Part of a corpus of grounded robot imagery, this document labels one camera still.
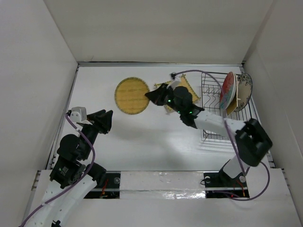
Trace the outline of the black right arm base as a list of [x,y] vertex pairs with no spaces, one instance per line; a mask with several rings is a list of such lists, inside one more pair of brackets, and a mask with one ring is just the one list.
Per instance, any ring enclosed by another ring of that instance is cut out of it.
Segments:
[[204,172],[200,184],[211,189],[247,187],[246,178],[242,172],[238,171],[235,177],[230,177],[223,171],[223,168],[217,172]]

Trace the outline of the round bamboo tray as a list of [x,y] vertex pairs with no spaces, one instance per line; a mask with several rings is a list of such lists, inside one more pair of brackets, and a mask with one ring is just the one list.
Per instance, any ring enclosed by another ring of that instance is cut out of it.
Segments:
[[115,89],[116,106],[125,114],[140,114],[149,104],[149,99],[145,96],[149,91],[144,80],[137,77],[125,78]]

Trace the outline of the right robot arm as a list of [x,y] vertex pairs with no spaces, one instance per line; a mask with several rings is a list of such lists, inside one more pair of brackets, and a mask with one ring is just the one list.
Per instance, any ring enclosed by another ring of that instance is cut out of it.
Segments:
[[224,186],[235,182],[236,177],[245,174],[249,167],[258,166],[273,146],[258,120],[251,118],[245,122],[237,121],[211,113],[193,103],[186,87],[172,88],[163,83],[145,96],[157,106],[167,105],[172,108],[186,126],[229,138],[235,156],[223,165],[216,176]]

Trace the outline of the fan-shaped bamboo tray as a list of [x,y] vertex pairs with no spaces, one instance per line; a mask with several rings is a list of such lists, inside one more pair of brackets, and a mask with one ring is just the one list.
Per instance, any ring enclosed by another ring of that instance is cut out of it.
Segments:
[[235,96],[229,106],[226,108],[226,113],[227,115],[230,115],[238,106],[238,100],[237,97]]

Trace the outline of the red teal floral plate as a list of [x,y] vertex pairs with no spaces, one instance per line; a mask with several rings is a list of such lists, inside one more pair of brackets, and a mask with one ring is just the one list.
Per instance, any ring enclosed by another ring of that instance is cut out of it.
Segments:
[[229,72],[225,77],[220,93],[220,108],[226,110],[230,105],[237,89],[236,75],[233,72]]

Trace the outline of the blue white floral plate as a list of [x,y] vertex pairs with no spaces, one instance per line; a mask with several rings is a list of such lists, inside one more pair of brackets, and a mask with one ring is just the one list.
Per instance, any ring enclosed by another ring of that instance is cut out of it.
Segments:
[[241,75],[238,75],[237,79],[239,83],[237,95],[238,106],[235,109],[235,112],[239,112],[245,108],[250,100],[253,88],[253,82],[250,74],[242,73]]

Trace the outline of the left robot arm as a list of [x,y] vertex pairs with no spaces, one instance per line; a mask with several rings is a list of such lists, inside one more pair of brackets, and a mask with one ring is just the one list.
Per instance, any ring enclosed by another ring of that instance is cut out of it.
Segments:
[[25,218],[22,227],[66,226],[84,197],[104,185],[107,171],[95,163],[93,145],[98,135],[110,132],[112,117],[112,110],[92,114],[87,114],[84,107],[68,110],[65,119],[79,135],[67,134],[61,139],[42,202]]

